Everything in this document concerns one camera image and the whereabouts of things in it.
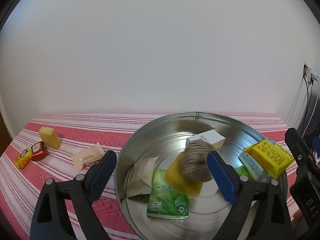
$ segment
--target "beige packet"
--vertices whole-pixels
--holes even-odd
[[[124,185],[126,197],[151,193],[152,177],[157,159],[158,157],[136,161],[133,165],[128,184]]]
[[[85,165],[101,160],[105,152],[99,142],[95,146],[85,149],[79,153],[72,155],[71,160],[74,168],[78,171],[82,170]]]

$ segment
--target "round metal tray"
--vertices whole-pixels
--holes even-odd
[[[116,169],[116,192],[121,210],[132,228],[142,239],[212,240],[227,217],[231,205],[226,202],[214,180],[204,183],[201,194],[189,203],[189,217],[185,220],[149,218],[146,215],[149,195],[125,198],[125,187],[133,164],[140,158],[159,156],[157,169],[167,169],[185,148],[192,135],[215,129],[226,138],[218,150],[220,156],[234,168],[242,150],[264,139],[252,127],[233,118],[202,112],[171,114],[158,118],[140,128],[122,148]],[[287,197],[287,177],[284,172],[278,182]],[[258,205],[250,208],[238,239],[245,239],[252,225]]]

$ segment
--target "red candy wrapper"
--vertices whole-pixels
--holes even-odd
[[[43,141],[32,145],[31,146],[31,151],[32,151],[32,154],[33,154],[33,157],[32,157],[31,160],[34,161],[34,162],[40,161],[40,160],[42,160],[43,158],[45,158],[48,155],[48,153],[44,149]]]

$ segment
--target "gray striped fuzzy object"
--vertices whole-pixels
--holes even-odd
[[[181,160],[181,175],[189,181],[207,182],[212,179],[207,165],[207,156],[213,146],[205,141],[192,141],[185,149]]]

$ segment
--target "red and white tablecloth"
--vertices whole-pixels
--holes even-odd
[[[47,178],[55,181],[73,179],[75,171],[71,156],[100,142],[104,150],[119,154],[128,138],[146,123],[164,114],[61,114],[38,115],[14,138],[0,158],[0,208],[22,240],[30,233],[33,210],[40,190]],[[225,114],[238,119],[259,131],[263,136],[276,141],[282,147],[288,126],[273,114]],[[29,162],[23,170],[12,163],[25,147],[40,141],[38,131],[42,126],[55,129],[61,146],[49,149],[49,156],[37,163]],[[289,187],[296,179],[296,163],[287,169]],[[298,210],[293,198],[288,195],[288,207],[292,216]],[[140,239],[122,215],[115,193],[114,177],[108,182],[100,200],[93,209],[112,239]],[[72,226],[79,240],[85,239],[71,201],[67,201]]]

